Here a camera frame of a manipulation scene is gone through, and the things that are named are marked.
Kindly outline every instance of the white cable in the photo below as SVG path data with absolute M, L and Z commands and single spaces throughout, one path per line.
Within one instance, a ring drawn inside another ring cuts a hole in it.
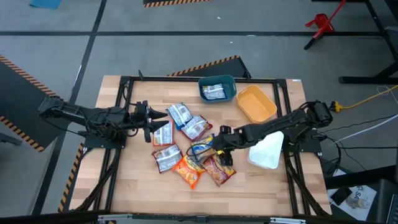
M 344 138 L 342 138 L 342 139 L 339 139 L 339 140 L 335 141 L 334 143 L 328 145 L 328 147 L 334 145 L 335 143 L 341 142 L 342 140 L 351 138 L 351 137 L 353 137 L 353 136 L 355 136 L 355 135 L 362 134 L 362 133 L 365 133 L 366 131 L 369 131 L 369 130 L 372 130 L 372 129 L 374 129 L 374 128 L 377 128 L 377 127 L 379 127 L 379 126 L 381 126 L 381 125 L 383 125 L 383 124 L 386 124 L 387 122 L 392 121 L 393 119 L 396 119 L 396 118 L 398 118 L 398 114 L 395 115 L 395 116 L 393 116 L 392 118 L 390 118 L 390 119 L 388 119 L 388 120 L 385 120 L 385 121 L 381 122 L 380 124 L 377 124 L 377 125 L 373 126 L 373 127 L 367 128 L 367 129 L 362 130 L 362 131 L 358 131 L 357 133 L 354 133 L 354 134 L 351 134 L 351 135 L 349 135 L 349 136 L 347 136 L 347 137 L 344 137 Z
M 378 93 L 381 93 L 381 92 L 382 92 L 382 91 L 379 91 L 379 88 L 380 88 L 380 87 L 385 88 L 386 90 L 389 89 L 387 85 L 378 86 L 378 87 L 376 88 L 376 91 L 377 91 Z M 397 104 L 398 104 L 398 100 L 397 100 L 395 94 L 392 92 L 392 90 L 391 90 L 391 91 L 388 91 L 387 93 L 383 93 L 382 95 L 383 95 L 383 96 L 387 96 L 389 93 L 391 93 L 392 97 L 394 98 L 394 100 L 395 100 L 395 101 L 397 102 Z

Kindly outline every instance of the snack bag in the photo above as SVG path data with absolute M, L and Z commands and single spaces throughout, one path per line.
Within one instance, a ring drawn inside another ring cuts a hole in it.
M 174 121 L 154 132 L 154 146 L 171 146 L 174 144 Z
M 201 168 L 198 164 L 190 160 L 188 156 L 184 156 L 172 168 L 172 171 L 180 174 L 180 176 L 186 181 L 186 183 L 189 184 L 189 186 L 193 190 L 199 181 L 201 173 L 203 173 L 205 170 Z
M 159 173 L 171 169 L 182 158 L 182 152 L 176 144 L 162 150 L 156 150 L 152 153 L 156 159 Z
M 214 134 L 211 134 L 191 143 L 191 153 L 187 153 L 188 157 L 198 164 L 202 164 L 210 156 L 216 154 L 216 151 L 211 147 L 213 138 Z
M 236 171 L 232 167 L 222 166 L 217 155 L 208 158 L 202 165 L 211 175 L 217 186 L 225 183 Z
M 174 104 L 167 108 L 166 111 L 173 118 L 177 130 L 181 130 L 192 119 L 191 112 L 183 103 Z
M 213 86 L 203 86 L 202 90 L 207 100 L 226 99 L 222 84 L 215 84 Z
M 191 141 L 199 139 L 207 130 L 210 130 L 213 125 L 209 124 L 202 116 L 194 116 L 183 128 L 184 135 Z

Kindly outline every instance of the gray floor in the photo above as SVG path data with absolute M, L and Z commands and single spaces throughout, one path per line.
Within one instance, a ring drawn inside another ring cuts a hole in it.
M 57 10 L 37 9 L 28 0 L 0 0 L 2 30 L 91 30 L 100 0 L 62 1 Z M 372 1 L 385 26 L 397 25 L 383 1 Z M 140 1 L 108 1 L 100 31 L 117 30 L 259 30 L 306 31 L 304 24 L 320 12 L 331 14 L 337 3 L 296 1 L 214 1 L 144 9 Z M 375 31 L 364 4 L 347 4 L 336 16 L 337 30 Z M 309 51 L 308 37 L 97 37 L 77 103 L 95 105 L 103 75 L 166 75 L 231 55 L 240 55 L 251 75 L 296 78 L 303 81 L 308 100 L 339 101 L 351 105 L 377 93 L 376 85 L 340 85 L 342 75 L 371 76 L 392 57 L 381 38 L 325 37 Z M 39 79 L 61 97 L 68 98 L 87 45 L 87 37 L 1 37 L 0 54 Z M 398 112 L 392 95 L 335 115 L 329 128 L 366 121 Z M 372 124 L 330 133 L 342 138 Z M 396 146 L 397 121 L 344 141 L 349 146 Z M 81 127 L 71 125 L 70 129 Z M 0 125 L 0 131 L 8 130 Z M 57 211 L 65 181 L 82 138 L 67 134 L 43 212 Z M 337 156 L 323 142 L 323 156 Z M 37 153 L 28 146 L 1 145 L 0 216 L 30 213 L 45 172 L 51 147 Z M 366 169 L 395 163 L 396 150 L 349 150 Z M 342 166 L 361 167 L 343 153 Z

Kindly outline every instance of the blue bowl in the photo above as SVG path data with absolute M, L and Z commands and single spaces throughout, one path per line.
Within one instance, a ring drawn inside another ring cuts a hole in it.
M 231 75 L 217 75 L 213 77 L 205 77 L 199 79 L 199 92 L 200 92 L 200 97 L 201 100 L 204 103 L 222 103 L 222 102 L 228 102 L 231 101 L 235 96 L 236 96 L 236 84 L 235 84 L 235 79 Z M 215 84 L 222 84 L 225 92 L 225 99 L 220 99 L 220 100 L 207 100 L 205 97 L 205 94 L 203 94 L 202 87 L 203 86 L 209 86 L 209 85 L 215 85 Z

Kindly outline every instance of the orange snack bag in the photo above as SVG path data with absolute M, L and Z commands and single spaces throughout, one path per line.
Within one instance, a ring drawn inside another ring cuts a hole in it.
M 236 174 L 236 171 L 232 167 L 222 166 L 217 155 L 208 158 L 202 166 L 211 175 L 217 186 L 225 183 L 232 175 Z
M 188 158 L 188 156 L 184 156 L 173 168 L 172 171 L 180 174 L 180 176 L 191 186 L 193 190 L 197 185 L 201 173 L 206 171 L 201 168 L 198 164 L 193 162 Z

